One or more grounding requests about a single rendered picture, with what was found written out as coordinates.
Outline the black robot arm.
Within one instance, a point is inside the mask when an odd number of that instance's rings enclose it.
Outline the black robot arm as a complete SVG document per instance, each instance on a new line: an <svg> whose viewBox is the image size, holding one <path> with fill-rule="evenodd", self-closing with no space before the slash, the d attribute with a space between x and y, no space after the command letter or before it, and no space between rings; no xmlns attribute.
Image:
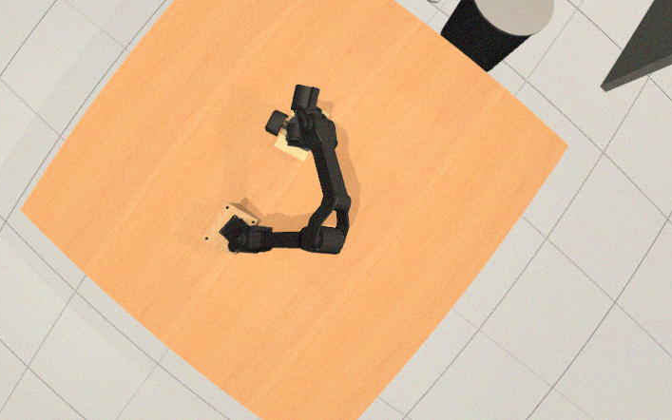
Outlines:
<svg viewBox="0 0 672 420"><path fill-rule="evenodd" d="M308 225L298 232L273 232L273 227L251 225L234 215L220 229L228 239L230 252L270 252L275 249L301 249L309 253L337 255L343 248L350 228L351 197L347 194L336 156L335 123L317 107L318 87L296 85L291 118L286 130L288 146L311 150L323 198ZM322 223L336 211L336 227Z"/></svg>

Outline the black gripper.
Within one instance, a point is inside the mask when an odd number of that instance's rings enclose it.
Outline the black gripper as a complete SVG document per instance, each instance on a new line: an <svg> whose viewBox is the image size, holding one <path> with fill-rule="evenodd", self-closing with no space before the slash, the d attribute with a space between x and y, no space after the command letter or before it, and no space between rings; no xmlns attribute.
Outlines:
<svg viewBox="0 0 672 420"><path fill-rule="evenodd" d="M286 129L285 124L288 123L288 121L285 121L286 118L288 118L287 114L285 114L285 113L283 113L279 110L273 111L267 125L265 126L265 131L267 133L271 133L275 136L278 136L278 133L279 133L281 128ZM285 141L286 142L288 142L288 138L289 138L289 135L287 133L286 136L285 136ZM303 150L303 151L304 150L305 151L310 150L310 149L308 149L308 147L304 143L302 143L302 148L300 148L300 149Z"/></svg>

